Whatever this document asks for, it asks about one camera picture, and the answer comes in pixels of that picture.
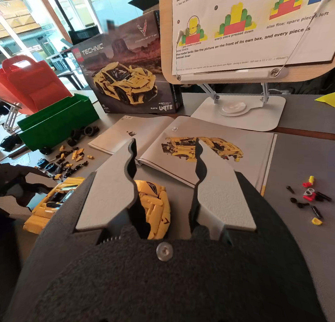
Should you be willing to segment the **scattered small brick pieces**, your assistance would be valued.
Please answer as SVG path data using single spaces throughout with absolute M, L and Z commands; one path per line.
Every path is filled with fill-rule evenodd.
M 286 186 L 286 190 L 292 194 L 289 198 L 289 202 L 300 210 L 310 209 L 312 211 L 312 219 L 310 222 L 315 226 L 323 225 L 324 216 L 316 203 L 332 203 L 334 202 L 334 198 L 316 189 L 316 178 L 313 175 L 310 175 L 308 179 L 301 184 L 301 186 L 303 188 L 301 199 L 296 197 L 297 194 L 291 186 Z

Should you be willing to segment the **open instruction booklet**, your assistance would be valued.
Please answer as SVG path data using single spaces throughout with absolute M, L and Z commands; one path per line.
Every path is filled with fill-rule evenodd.
M 190 187 L 198 181 L 195 144 L 197 139 L 202 140 L 259 192 L 276 142 L 273 133 L 241 130 L 187 116 L 173 119 L 124 115 L 88 145 L 113 155 L 131 138 L 136 139 L 137 164 L 152 167 Z

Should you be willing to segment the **red plastic carry case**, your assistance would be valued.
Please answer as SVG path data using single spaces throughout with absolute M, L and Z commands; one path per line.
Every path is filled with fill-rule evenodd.
M 72 95 L 44 60 L 19 55 L 2 62 L 0 96 L 21 104 L 20 113 L 32 115 Z

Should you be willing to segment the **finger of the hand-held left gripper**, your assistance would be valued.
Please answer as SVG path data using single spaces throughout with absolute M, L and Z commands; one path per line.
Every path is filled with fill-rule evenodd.
M 13 197 L 19 206 L 30 208 L 36 194 L 48 194 L 52 190 L 42 178 L 48 179 L 48 176 L 37 168 L 0 164 L 0 197 Z
M 16 199 L 13 196 L 1 197 L 0 208 L 1 223 L 13 221 L 24 223 L 31 216 L 31 211 L 27 207 L 18 205 Z

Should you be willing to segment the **brick set box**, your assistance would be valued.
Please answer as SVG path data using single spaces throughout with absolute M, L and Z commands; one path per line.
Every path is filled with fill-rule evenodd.
M 106 114 L 174 114 L 183 106 L 180 85 L 162 74 L 159 10 L 110 22 L 71 52 Z

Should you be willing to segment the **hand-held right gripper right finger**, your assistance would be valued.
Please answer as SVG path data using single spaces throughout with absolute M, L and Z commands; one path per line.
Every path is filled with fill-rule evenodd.
M 198 226 L 206 227 L 212 240 L 220 240 L 229 229 L 256 232 L 235 170 L 199 138 L 195 157 L 198 181 L 189 211 L 191 234 Z

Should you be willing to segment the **green plastic bin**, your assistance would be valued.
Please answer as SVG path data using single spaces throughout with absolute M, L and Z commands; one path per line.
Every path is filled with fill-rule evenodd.
M 31 151 L 53 148 L 66 140 L 72 130 L 99 119 L 89 97 L 75 94 L 18 122 L 20 139 Z

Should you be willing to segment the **black monitor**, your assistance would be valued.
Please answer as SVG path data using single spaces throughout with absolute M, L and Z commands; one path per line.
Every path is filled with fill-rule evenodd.
M 68 34 L 72 41 L 72 45 L 74 46 L 88 39 L 91 39 L 96 35 L 99 35 L 100 32 L 99 27 L 95 25 L 78 31 L 69 30 Z

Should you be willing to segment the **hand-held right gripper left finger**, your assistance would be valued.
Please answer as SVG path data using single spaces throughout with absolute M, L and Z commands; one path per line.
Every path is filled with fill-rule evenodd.
M 128 211 L 138 197 L 136 155 L 136 139 L 131 138 L 96 170 L 76 224 L 78 232 L 106 229 L 110 236 L 120 236 L 130 223 Z

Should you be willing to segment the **grey desk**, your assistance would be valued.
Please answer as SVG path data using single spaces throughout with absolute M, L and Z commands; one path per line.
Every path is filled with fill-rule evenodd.
M 319 301 L 328 321 L 334 321 L 334 202 L 317 203 L 324 224 L 313 225 L 312 211 L 289 202 L 290 185 L 297 194 L 308 176 L 316 178 L 322 193 L 334 198 L 334 140 L 278 133 L 265 190 L 265 200 L 282 218 L 304 255 Z M 166 186 L 173 215 L 169 238 L 188 239 L 188 211 L 192 188 L 146 165 L 138 166 L 136 178 Z

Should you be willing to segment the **pile of yellow black pieces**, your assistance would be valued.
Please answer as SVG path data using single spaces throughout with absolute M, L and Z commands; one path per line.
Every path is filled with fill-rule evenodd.
M 52 178 L 54 181 L 64 182 L 67 178 L 78 176 L 79 172 L 88 167 L 91 161 L 95 160 L 95 156 L 85 153 L 84 148 L 66 148 L 65 145 L 62 145 L 55 157 L 47 160 L 50 163 L 54 162 L 58 165 L 58 169 L 55 172 L 48 173 L 45 169 L 40 170 L 36 168 L 36 165 L 34 168 L 45 173 L 47 177 Z

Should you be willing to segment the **yellow brick car model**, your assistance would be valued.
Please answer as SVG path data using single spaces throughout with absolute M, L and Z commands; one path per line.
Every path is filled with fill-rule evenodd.
M 70 198 L 74 190 L 85 180 L 83 177 L 69 177 L 55 186 L 33 208 L 23 230 L 40 234 L 54 213 Z M 161 240 L 170 226 L 170 203 L 166 188 L 156 183 L 135 180 L 141 205 L 145 209 L 146 222 L 150 224 L 148 240 Z

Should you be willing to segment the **beige rounded board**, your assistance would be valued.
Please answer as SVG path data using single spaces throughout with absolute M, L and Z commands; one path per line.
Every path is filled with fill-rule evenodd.
M 165 79 L 172 84 L 237 84 L 301 82 L 314 79 L 331 71 L 335 61 L 329 64 L 291 65 L 276 74 L 277 67 L 251 68 L 224 72 L 197 73 L 175 76 L 172 74 L 173 50 L 173 0 L 159 0 L 161 67 Z

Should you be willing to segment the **printed instruction sheet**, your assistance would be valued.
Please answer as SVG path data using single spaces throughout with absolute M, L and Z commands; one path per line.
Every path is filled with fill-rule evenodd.
M 322 64 L 335 0 L 173 0 L 172 74 Z

